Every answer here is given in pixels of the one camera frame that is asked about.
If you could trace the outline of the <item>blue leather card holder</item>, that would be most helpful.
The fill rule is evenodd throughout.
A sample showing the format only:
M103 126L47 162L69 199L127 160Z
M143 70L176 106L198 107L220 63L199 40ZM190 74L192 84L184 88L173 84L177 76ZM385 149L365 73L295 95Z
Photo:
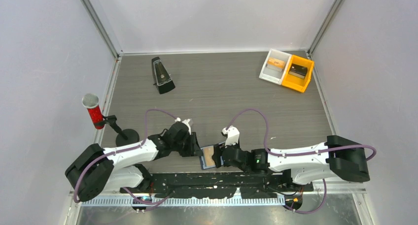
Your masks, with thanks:
M200 156L201 170L208 170L216 168L216 164L212 156L214 155L215 146L224 146L224 142L217 143L215 145L208 145L201 148L203 155Z

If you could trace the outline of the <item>gold credit card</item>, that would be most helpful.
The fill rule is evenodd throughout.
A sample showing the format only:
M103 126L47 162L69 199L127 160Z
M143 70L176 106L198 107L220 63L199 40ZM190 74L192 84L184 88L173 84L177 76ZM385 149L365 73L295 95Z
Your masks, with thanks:
M213 155L213 146L204 147L203 151L203 169L213 168L213 159L211 158Z

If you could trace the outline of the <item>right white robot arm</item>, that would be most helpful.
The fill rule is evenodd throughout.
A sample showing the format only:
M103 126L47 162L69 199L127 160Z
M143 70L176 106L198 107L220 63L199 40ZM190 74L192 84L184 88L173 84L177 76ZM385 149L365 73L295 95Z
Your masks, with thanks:
M216 168L233 166L245 173L271 175L286 173L282 186L293 191L319 179L339 177L355 183L370 181L368 160L376 155L374 147L329 135L326 142L296 149L255 149L244 151L239 144L213 146L210 158Z

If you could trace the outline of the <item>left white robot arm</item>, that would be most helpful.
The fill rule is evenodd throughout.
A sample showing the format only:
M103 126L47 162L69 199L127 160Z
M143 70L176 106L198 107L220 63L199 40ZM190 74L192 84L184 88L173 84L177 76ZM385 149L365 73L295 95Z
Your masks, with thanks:
M65 171L76 201L86 202L103 191L122 187L144 193L150 189L151 179L142 162L167 157L171 152L182 157L202 156L191 126L191 119L176 119L168 130L141 142L115 148L102 148L97 143L88 146Z

